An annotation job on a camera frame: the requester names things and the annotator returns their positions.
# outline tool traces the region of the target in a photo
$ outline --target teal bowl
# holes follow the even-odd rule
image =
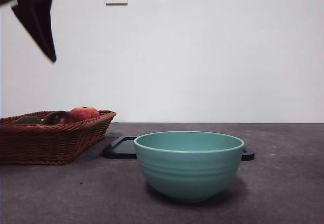
[[[200,202],[221,192],[234,179],[243,140],[200,131],[145,134],[134,140],[148,183],[181,202]]]

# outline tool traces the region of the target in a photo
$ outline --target gray countertop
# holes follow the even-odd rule
[[[220,194],[182,204],[152,189],[137,160],[100,156],[121,135],[168,130],[231,134],[256,158]],[[112,123],[107,137],[68,165],[1,165],[1,223],[324,223],[324,124]]]

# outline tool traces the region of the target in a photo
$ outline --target wicker basket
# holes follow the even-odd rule
[[[52,111],[39,111],[0,119],[0,164],[64,165],[102,140],[116,113],[70,124],[12,124],[22,116],[43,119]]]

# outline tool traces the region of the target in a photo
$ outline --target red apple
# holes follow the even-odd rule
[[[53,111],[44,118],[44,124],[69,124],[75,122],[72,114],[67,111]]]
[[[78,106],[71,110],[70,112],[77,121],[82,121],[86,119],[91,119],[99,116],[99,112],[90,106]]]

